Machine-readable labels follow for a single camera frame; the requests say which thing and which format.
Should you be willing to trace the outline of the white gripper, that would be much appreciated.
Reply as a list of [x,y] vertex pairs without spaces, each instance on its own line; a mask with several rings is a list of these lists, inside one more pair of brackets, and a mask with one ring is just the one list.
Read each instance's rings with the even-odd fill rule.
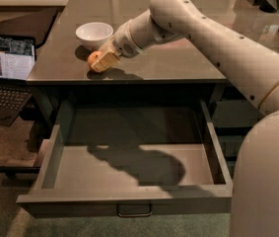
[[102,73],[119,63],[119,57],[113,53],[114,48],[124,57],[134,57],[143,51],[133,40],[130,25],[131,21],[121,25],[115,34],[101,45],[99,51],[102,55],[90,66],[92,71]]

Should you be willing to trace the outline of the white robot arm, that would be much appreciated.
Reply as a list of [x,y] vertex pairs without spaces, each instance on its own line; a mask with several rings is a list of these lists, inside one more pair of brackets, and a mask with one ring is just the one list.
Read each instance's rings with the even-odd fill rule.
[[103,72],[176,37],[189,40],[264,115],[238,154],[230,237],[279,237],[279,53],[207,18],[190,0],[150,0],[88,63]]

